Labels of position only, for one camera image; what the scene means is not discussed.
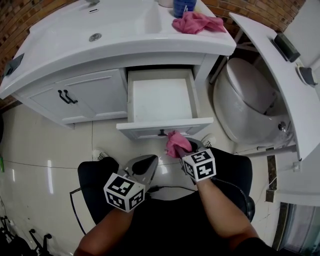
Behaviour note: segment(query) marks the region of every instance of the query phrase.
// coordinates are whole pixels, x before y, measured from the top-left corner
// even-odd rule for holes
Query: drawer handle
[[[70,101],[70,103],[76,104],[76,103],[78,102],[77,100],[73,101],[73,100],[68,96],[68,91],[67,91],[67,90],[63,90],[63,91],[64,91],[65,97]]]
[[[160,129],[158,136],[168,136],[168,134],[165,134],[165,129]]]
[[[62,97],[62,91],[61,90],[58,90],[58,93],[59,93],[59,97],[60,97],[61,100],[63,100],[67,104],[70,104],[69,101],[67,101],[64,97]]]

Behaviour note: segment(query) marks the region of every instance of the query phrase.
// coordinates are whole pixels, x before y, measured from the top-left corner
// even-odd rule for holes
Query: toilet bowl
[[[279,145],[291,136],[288,114],[277,110],[279,98],[265,77],[239,58],[228,61],[213,90],[214,110],[225,133],[248,145]]]

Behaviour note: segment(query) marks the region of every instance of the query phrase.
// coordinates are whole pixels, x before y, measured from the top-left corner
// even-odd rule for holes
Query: pink cloth
[[[205,28],[226,33],[224,21],[217,17],[208,17],[200,12],[186,11],[182,18],[176,18],[172,26],[184,34],[197,34]]]
[[[179,158],[179,154],[175,150],[175,145],[180,146],[188,152],[192,151],[190,142],[178,131],[172,131],[168,134],[168,142],[166,143],[166,154],[173,158]]]

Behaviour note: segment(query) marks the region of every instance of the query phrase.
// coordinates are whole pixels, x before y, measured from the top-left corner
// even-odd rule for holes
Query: drawer
[[[163,138],[179,131],[194,135],[212,117],[199,118],[200,107],[190,69],[153,69],[128,73],[128,123],[116,128],[129,139]]]

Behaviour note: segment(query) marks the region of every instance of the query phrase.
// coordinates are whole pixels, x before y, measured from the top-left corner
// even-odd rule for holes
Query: sneaker
[[[107,158],[108,155],[101,148],[96,148],[92,151],[93,161],[101,161],[104,158]]]
[[[213,133],[209,133],[201,140],[201,142],[206,148],[212,148],[216,144],[217,140]]]

